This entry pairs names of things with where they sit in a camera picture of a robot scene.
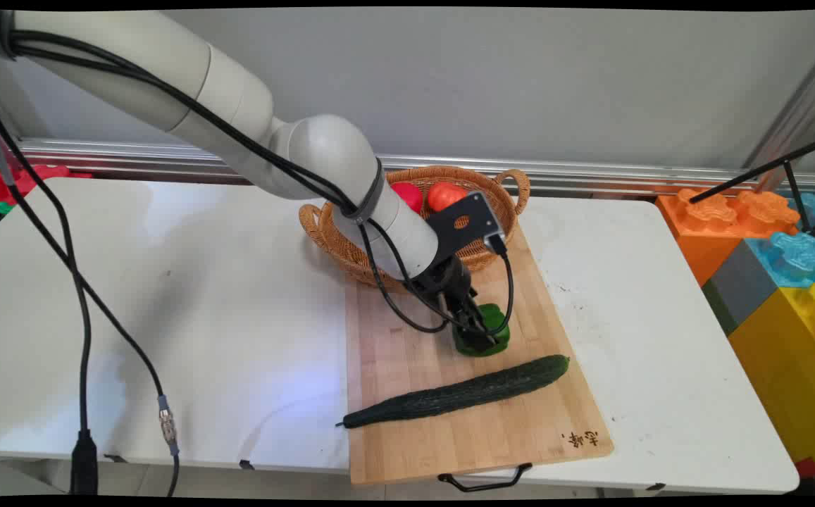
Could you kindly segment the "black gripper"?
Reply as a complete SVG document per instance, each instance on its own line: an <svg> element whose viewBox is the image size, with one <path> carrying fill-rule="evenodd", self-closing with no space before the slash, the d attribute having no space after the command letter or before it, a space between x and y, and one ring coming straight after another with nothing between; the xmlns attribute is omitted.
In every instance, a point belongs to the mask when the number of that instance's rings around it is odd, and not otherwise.
<svg viewBox="0 0 815 507"><path fill-rule="evenodd" d="M475 302L471 272L456 256L431 265L413 278L413 288L433 308L446 311L456 326L468 332L469 347L500 347L501 308L497 303Z"/></svg>

